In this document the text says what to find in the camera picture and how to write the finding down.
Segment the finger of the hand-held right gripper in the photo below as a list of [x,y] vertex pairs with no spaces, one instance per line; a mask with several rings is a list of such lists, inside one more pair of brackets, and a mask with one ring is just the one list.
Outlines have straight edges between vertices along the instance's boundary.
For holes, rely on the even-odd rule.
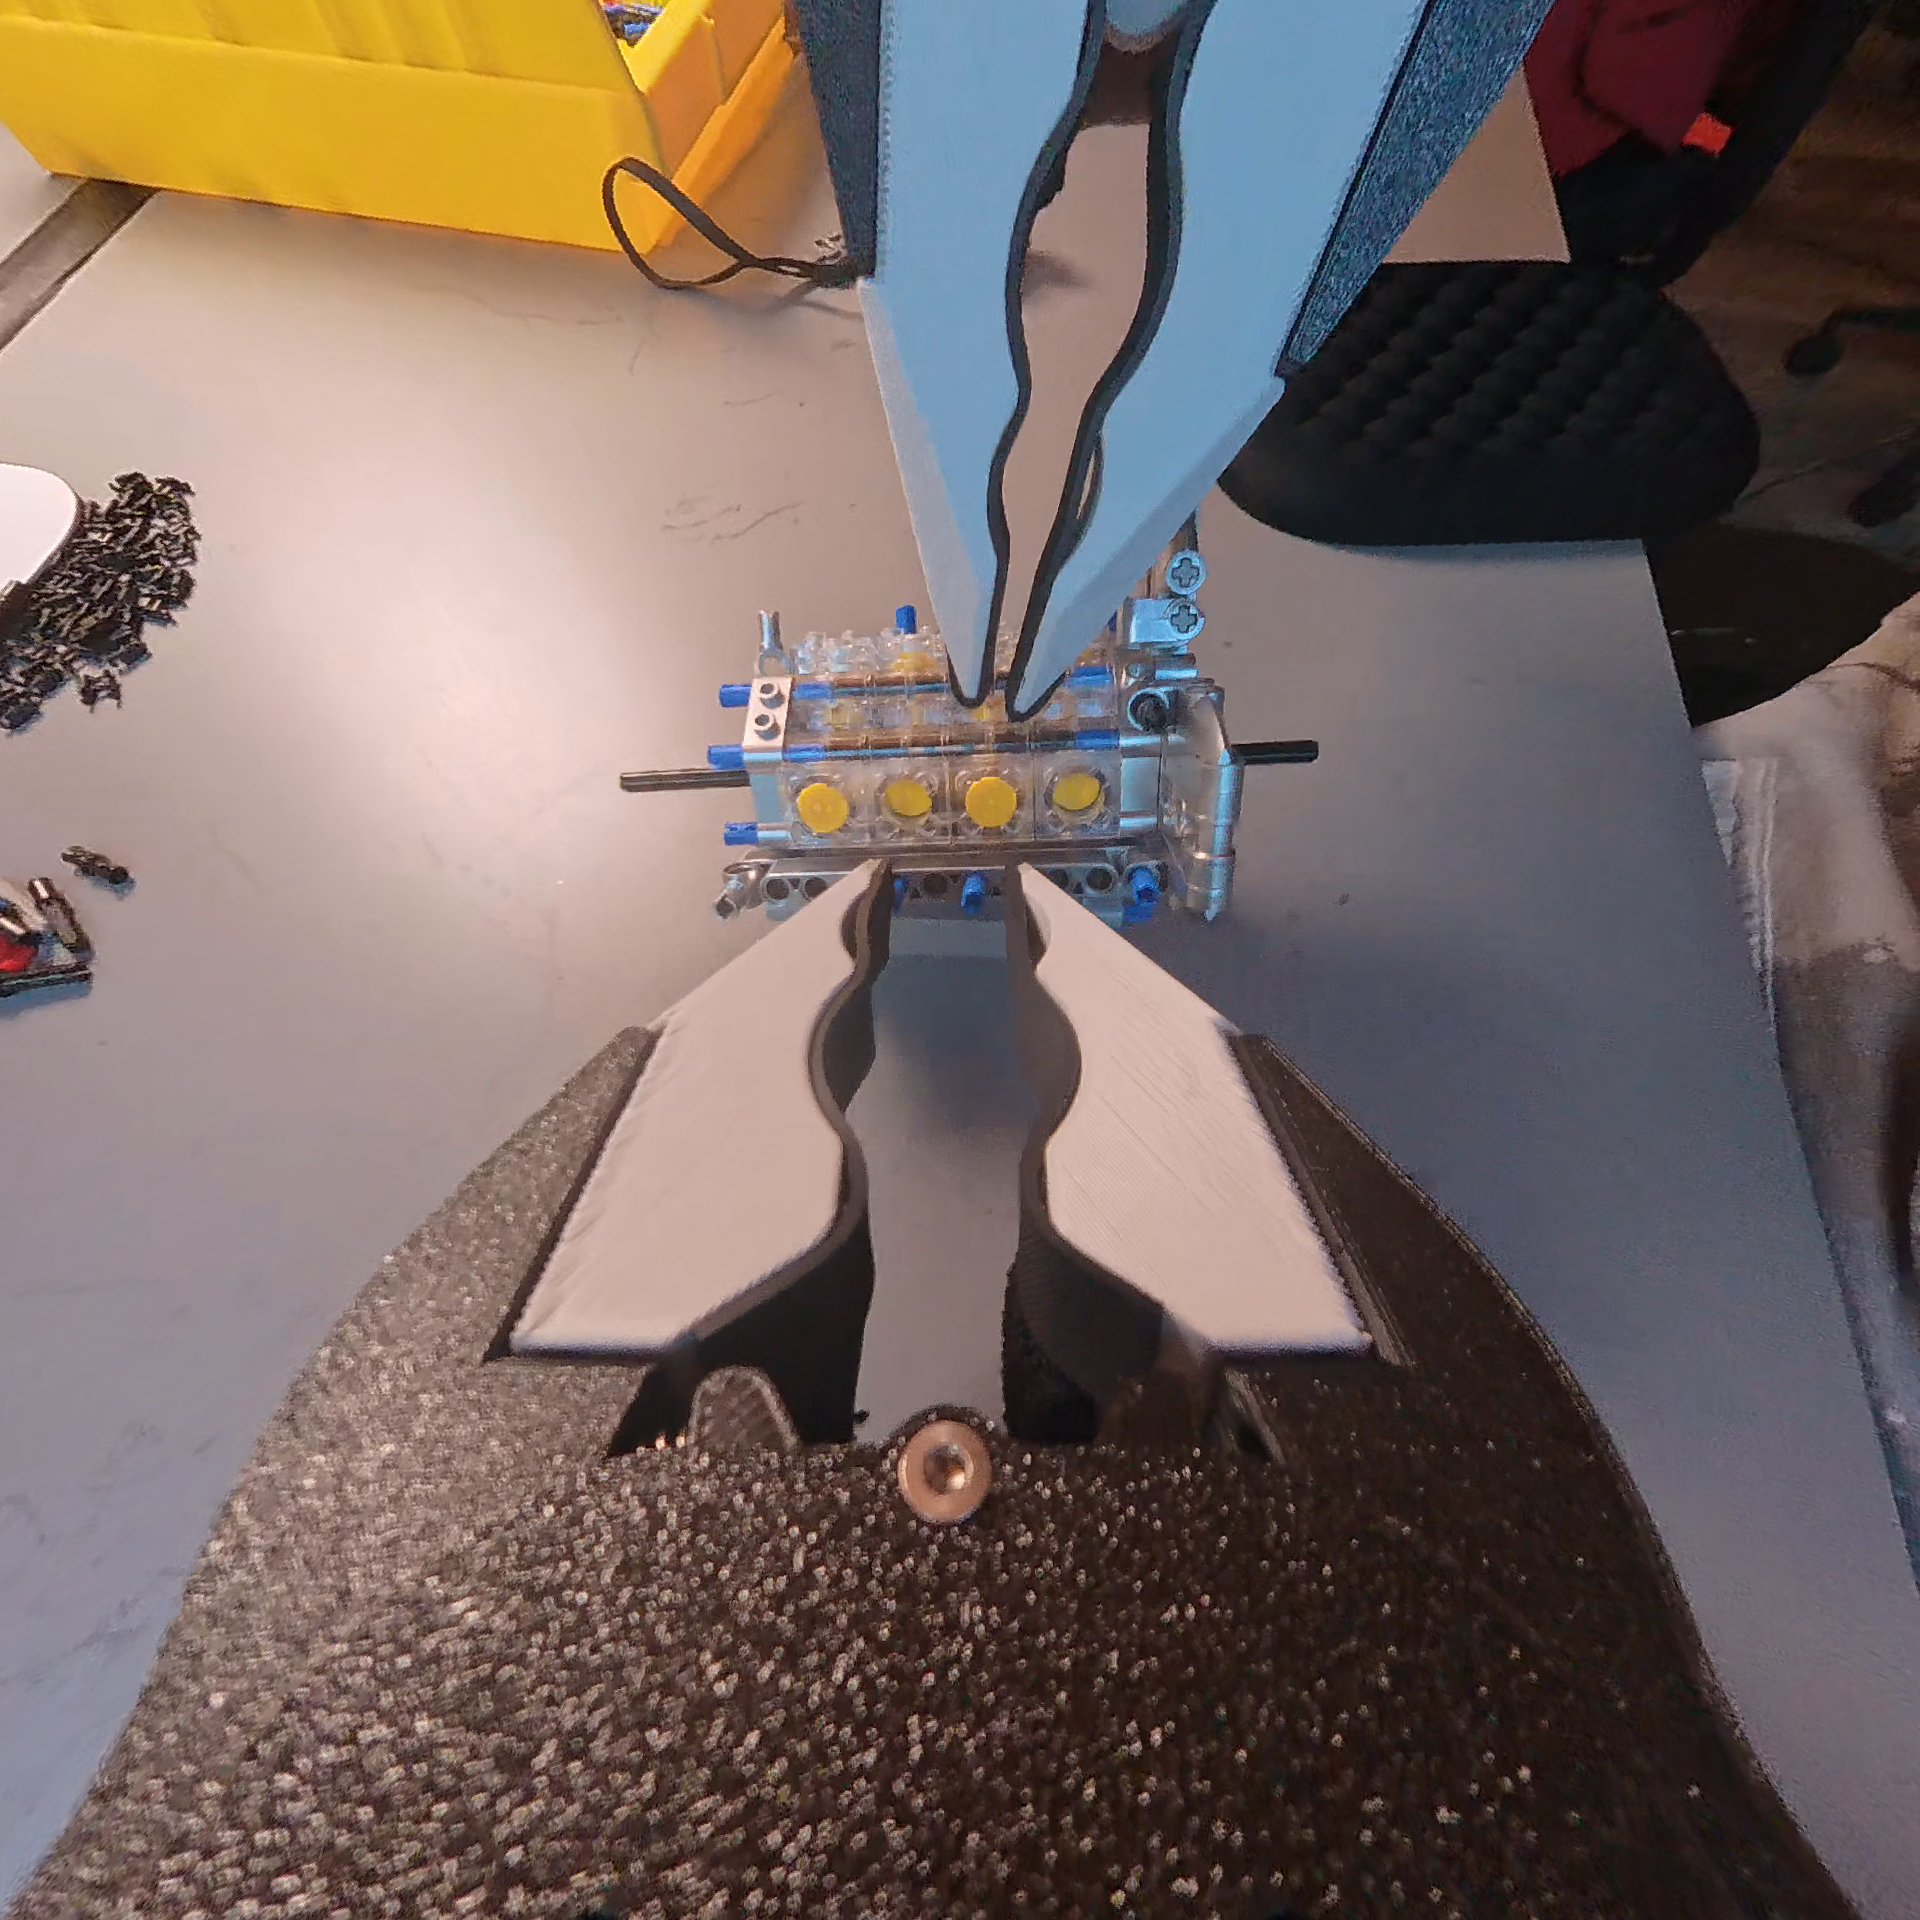
[[1000,479],[1031,394],[1019,251],[1086,104],[1100,5],[879,8],[867,330],[931,614],[981,704],[1009,559]]
[[1278,361],[1424,5],[1221,2],[1150,143],[1165,217],[1076,427],[1006,686],[1045,704],[1279,399]]

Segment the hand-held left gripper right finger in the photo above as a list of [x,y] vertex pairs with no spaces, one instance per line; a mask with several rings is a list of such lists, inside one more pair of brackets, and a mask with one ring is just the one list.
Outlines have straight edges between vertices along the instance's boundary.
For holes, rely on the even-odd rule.
[[1039,871],[1012,875],[1023,1225],[1065,1271],[1023,1309],[1065,1371],[1374,1347],[1204,999]]

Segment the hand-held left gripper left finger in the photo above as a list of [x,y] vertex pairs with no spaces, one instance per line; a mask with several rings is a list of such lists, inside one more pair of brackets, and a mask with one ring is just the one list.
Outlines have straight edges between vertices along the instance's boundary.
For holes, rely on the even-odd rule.
[[839,1254],[867,1211],[847,1104],[873,1069],[894,883],[855,866],[669,1007],[507,1336],[657,1358]]

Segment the grey brick engine model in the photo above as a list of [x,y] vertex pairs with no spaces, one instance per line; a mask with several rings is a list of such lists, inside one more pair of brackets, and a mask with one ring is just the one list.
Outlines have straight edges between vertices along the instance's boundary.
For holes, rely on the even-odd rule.
[[1244,776],[1310,765],[1317,743],[1229,741],[1222,691],[1192,657],[1204,579],[1189,520],[1022,722],[1000,685],[983,707],[955,703],[936,633],[912,608],[877,635],[793,643],[765,615],[759,674],[719,688],[739,741],[620,786],[742,795],[742,818],[725,827],[719,919],[785,917],[876,858],[896,910],[926,921],[999,919],[1000,878],[1019,865],[1117,928],[1164,909],[1214,921],[1232,898]]

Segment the black office chair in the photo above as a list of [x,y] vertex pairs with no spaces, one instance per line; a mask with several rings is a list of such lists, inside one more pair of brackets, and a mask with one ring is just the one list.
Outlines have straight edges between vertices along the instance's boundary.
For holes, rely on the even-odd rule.
[[1669,295],[1755,407],[1734,518],[1905,567],[1915,513],[1851,507],[1915,448],[1915,334],[1784,360],[1838,309],[1915,304],[1915,62],[1915,5],[1555,5],[1527,55],[1571,255],[1687,266]]

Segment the black mesh chair pad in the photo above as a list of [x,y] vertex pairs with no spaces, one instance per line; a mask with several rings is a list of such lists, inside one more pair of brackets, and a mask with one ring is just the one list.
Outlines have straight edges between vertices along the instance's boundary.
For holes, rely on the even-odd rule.
[[1613,269],[1383,266],[1221,473],[1324,544],[1675,538],[1723,513],[1759,426],[1692,319]]

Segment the yellow plastic bin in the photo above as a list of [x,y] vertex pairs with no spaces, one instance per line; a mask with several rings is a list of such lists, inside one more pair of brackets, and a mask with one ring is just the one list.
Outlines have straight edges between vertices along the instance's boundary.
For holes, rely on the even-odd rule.
[[1,118],[41,167],[203,198],[617,248],[633,157],[693,199],[744,159],[779,2],[4,2]]

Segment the grey printed sweatshirt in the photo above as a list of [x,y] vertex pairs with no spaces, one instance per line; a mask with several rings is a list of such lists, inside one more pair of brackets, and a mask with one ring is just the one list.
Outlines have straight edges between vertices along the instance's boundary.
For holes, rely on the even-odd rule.
[[1917,602],[1696,745],[1913,1561]]

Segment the pile of colourful brick parts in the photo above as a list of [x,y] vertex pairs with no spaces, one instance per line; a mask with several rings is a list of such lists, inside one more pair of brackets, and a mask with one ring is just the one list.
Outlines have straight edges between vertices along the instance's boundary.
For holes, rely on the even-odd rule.
[[53,875],[1,878],[1,1003],[79,994],[96,949],[75,898]]

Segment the pile of black pins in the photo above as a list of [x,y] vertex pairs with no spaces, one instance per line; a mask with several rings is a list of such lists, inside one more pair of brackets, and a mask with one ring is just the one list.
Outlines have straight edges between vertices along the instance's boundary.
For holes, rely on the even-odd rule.
[[85,502],[75,535],[1,614],[1,731],[20,731],[64,688],[87,710],[120,704],[123,678],[148,662],[148,626],[168,626],[195,590],[200,538],[191,487],[126,471],[107,502]]

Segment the white booklet stand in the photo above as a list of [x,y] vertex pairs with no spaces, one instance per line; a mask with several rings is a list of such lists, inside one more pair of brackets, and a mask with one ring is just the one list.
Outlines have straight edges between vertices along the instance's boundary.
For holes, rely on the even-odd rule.
[[36,585],[59,559],[79,523],[79,497],[59,475],[25,466],[0,466],[1,605]]

